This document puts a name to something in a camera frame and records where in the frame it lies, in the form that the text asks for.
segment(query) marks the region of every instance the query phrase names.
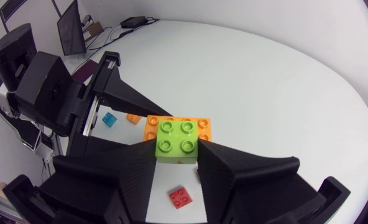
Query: wire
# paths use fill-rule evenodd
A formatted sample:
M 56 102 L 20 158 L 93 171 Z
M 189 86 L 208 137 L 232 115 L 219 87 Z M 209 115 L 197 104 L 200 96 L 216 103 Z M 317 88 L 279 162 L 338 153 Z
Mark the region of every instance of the wire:
M 43 160 L 43 166 L 42 166 L 42 175 L 41 175 L 41 177 L 42 177 L 42 183 L 43 183 L 43 171 L 46 168 L 46 164 L 45 164 L 45 159 L 42 159 L 42 160 Z
M 133 31 L 135 31 L 135 30 L 137 30 L 137 29 L 140 29 L 140 28 L 141 28 L 141 27 L 143 27 L 143 26 L 151 25 L 151 24 L 153 24 L 153 23 L 155 23 L 155 22 L 157 22 L 157 21 L 159 21 L 159 20 L 158 20 L 158 19 L 154 19 L 154 21 L 153 21 L 153 22 L 150 22 L 149 20 L 147 20 L 147 22 L 148 22 L 148 23 L 146 23 L 146 24 L 142 24 L 142 25 L 140 25 L 140 26 L 138 26 L 138 27 L 136 27 L 136 28 L 133 28 L 133 29 L 128 30 L 128 31 L 125 31 L 125 32 L 121 33 L 121 34 L 119 35 L 119 37 L 117 37 L 117 38 L 113 39 L 111 42 L 109 42 L 109 43 L 107 43 L 107 44 L 104 44 L 104 45 L 103 45 L 103 46 L 101 46 L 101 47 L 97 47 L 97 48 L 93 48 L 93 49 L 89 49 L 89 50 L 98 50 L 98 49 L 102 49 L 103 47 L 108 46 L 109 44 L 111 44 L 111 43 L 113 43 L 113 42 L 115 42 L 115 41 L 117 41 L 117 40 L 119 40 L 119 39 L 123 38 L 125 35 L 130 34 L 130 33 L 132 33 Z
M 48 176 L 51 177 L 52 176 L 52 172 L 50 171 L 50 164 L 47 164 L 47 169 L 48 169 Z
M 89 46 L 87 46 L 86 47 L 86 49 L 88 49 L 90 46 L 91 46 L 91 44 L 93 44 L 94 43 L 94 41 L 96 41 L 96 39 L 100 36 L 100 34 L 102 34 L 106 29 L 108 29 L 108 28 L 111 28 L 111 29 L 113 29 L 112 27 L 105 27 L 99 34 L 97 34 L 97 36 L 94 38 L 94 40 L 93 41 L 91 41 L 91 43 L 89 44 Z
M 50 140 L 53 137 L 54 131 L 52 131 L 51 135 L 47 136 L 47 139 Z
M 104 42 L 104 44 L 101 46 L 101 47 L 96 47 L 96 48 L 93 48 L 93 49 L 87 49 L 87 50 L 96 50 L 95 52 L 93 52 L 84 62 L 82 62 L 82 63 L 80 63 L 80 65 L 78 65 L 76 68 L 75 68 L 75 70 L 72 72 L 72 74 L 74 74 L 77 70 L 78 70 L 78 68 L 80 68 L 83 64 L 85 64 L 95 53 L 97 53 L 100 49 L 102 49 L 103 47 L 105 47 L 105 46 L 108 46 L 109 44 L 111 44 L 111 43 L 113 43 L 113 42 L 115 42 L 115 41 L 117 41 L 117 40 L 119 40 L 119 39 L 121 39 L 122 37 L 124 37 L 125 35 L 127 35 L 127 34 L 130 34 L 130 33 L 132 33 L 133 31 L 135 31 L 135 30 L 137 30 L 137 29 L 140 29 L 141 27 L 143 27 L 143 26 L 147 26 L 147 25 L 151 25 L 151 24 L 153 24 L 153 23 L 155 23 L 155 22 L 157 22 L 157 21 L 159 21 L 159 19 L 155 19 L 155 18 L 153 18 L 153 17 L 147 17 L 146 18 L 146 21 L 147 21 L 147 23 L 146 24 L 142 24 L 142 25 L 140 25 L 140 26 L 138 26 L 138 27 L 136 27 L 136 28 L 133 28 L 133 29 L 131 29 L 131 30 L 128 30 L 128 31 L 125 31 L 125 32 L 123 32 L 123 33 L 121 33 L 121 34 L 119 34 L 119 37 L 117 37 L 117 38 L 115 38 L 115 39 L 112 39 L 111 37 L 112 37 L 112 35 L 117 31 L 117 30 L 115 30 L 114 32 L 113 32 L 113 30 L 114 30 L 114 28 L 109 32 L 109 34 L 108 34 L 108 36 L 107 36 L 107 39 L 105 40 L 105 42 Z
M 119 29 L 117 29 L 117 30 L 115 30 L 115 31 L 111 34 L 111 36 L 109 36 L 109 40 L 110 40 L 110 41 L 113 41 L 112 36 L 116 33 L 116 31 L 121 30 L 121 29 L 122 29 L 122 27 L 121 27 L 121 28 L 119 28 Z

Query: white tabletop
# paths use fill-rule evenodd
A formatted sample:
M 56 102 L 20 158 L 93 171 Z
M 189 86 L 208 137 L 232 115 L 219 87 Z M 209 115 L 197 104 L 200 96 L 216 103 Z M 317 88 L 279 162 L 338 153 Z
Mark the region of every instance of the white tabletop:
M 338 179 L 351 194 L 330 223 L 353 223 L 360 214 L 368 200 L 368 109 L 328 67 L 257 35 L 189 22 L 159 21 L 104 50 L 119 52 L 122 79 L 172 115 L 211 118 L 213 142 L 295 156 L 315 190 L 328 176 Z M 78 56 L 65 59 L 71 72 L 79 63 Z M 106 112 L 118 118 L 112 128 L 101 121 Z M 98 116 L 94 136 L 141 141 L 144 118 L 135 126 L 106 107 Z M 176 210 L 168 192 L 178 186 L 193 202 Z M 196 165 L 157 163 L 146 220 L 206 221 Z

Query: lime green duplo brick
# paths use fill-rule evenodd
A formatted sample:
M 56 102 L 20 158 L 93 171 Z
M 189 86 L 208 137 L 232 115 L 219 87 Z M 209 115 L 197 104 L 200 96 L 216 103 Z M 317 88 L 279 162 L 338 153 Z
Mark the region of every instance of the lime green duplo brick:
M 195 164 L 198 128 L 195 121 L 159 121 L 155 156 L 158 162 Z

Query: blue lego brick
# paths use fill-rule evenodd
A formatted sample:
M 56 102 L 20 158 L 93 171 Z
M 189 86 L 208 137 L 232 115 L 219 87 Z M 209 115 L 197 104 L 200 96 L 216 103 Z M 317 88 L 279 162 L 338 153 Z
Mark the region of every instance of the blue lego brick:
M 104 123 L 106 123 L 109 127 L 112 127 L 112 125 L 114 125 L 116 118 L 114 117 L 114 115 L 112 115 L 111 113 L 107 113 L 104 117 L 103 117 L 103 121 Z

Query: orange duplo brick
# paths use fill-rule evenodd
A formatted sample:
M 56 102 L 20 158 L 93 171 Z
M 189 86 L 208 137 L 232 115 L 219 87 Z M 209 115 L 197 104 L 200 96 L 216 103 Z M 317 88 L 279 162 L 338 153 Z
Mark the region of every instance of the orange duplo brick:
M 126 119 L 128 119 L 130 122 L 132 122 L 133 124 L 138 124 L 139 121 L 141 120 L 141 116 L 137 116 L 134 114 L 127 114 L 126 115 Z
M 156 116 L 148 115 L 145 123 L 143 141 L 155 139 L 158 132 L 159 121 L 196 121 L 198 127 L 198 138 L 211 141 L 211 127 L 209 118 L 186 118 L 186 117 L 171 117 L 171 116 Z

